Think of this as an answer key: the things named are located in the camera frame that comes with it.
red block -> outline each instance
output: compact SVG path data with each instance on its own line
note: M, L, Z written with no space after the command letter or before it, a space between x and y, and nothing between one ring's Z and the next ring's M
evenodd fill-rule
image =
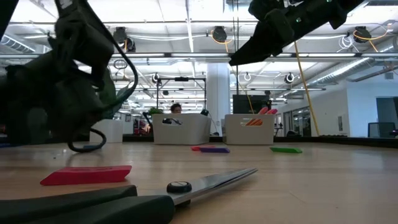
M40 181L41 185L71 185L123 182L131 166L66 167Z
M192 146L191 149L192 151L199 152L201 147L215 147L215 146Z

white bin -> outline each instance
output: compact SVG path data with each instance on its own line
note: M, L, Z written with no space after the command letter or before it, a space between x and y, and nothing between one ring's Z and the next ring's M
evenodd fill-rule
M245 126L250 119L261 119L261 126ZM274 143L275 115L227 114L225 115L226 144L272 145Z
M123 121L104 119L94 124L93 128L105 134L106 143L123 142ZM100 143L102 142L102 138L101 136L90 132L90 142Z
M164 124L164 119L178 124ZM154 114L152 116L155 144L199 145L210 140L211 119L202 114Z

computer monitor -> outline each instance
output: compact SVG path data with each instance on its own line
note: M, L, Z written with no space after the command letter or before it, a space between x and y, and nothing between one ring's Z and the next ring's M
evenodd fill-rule
M264 107L267 107L267 95L233 95L233 113L234 114L257 114Z

scissor blade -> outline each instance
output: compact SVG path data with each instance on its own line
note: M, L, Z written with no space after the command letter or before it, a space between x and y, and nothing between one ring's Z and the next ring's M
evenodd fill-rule
M151 192L151 195L169 195L175 205L191 200L195 197L202 196L208 192L212 192L216 189L222 188L229 184L232 184L238 180L241 180L253 173L257 172L257 169L240 169L221 174L209 175L196 180L188 181L192 185L192 190L182 194L171 194L166 189L159 189Z

wooden table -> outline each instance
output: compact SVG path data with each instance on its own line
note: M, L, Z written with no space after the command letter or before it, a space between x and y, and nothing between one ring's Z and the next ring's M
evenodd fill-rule
M107 144L74 154L65 144L0 148L0 199L41 197L134 184L139 194L233 169L259 171L177 211L172 223L398 223L398 151L337 144L295 146L303 154L262 146L229 146L230 154L201 154L187 146ZM132 165L127 182L43 187L65 166Z

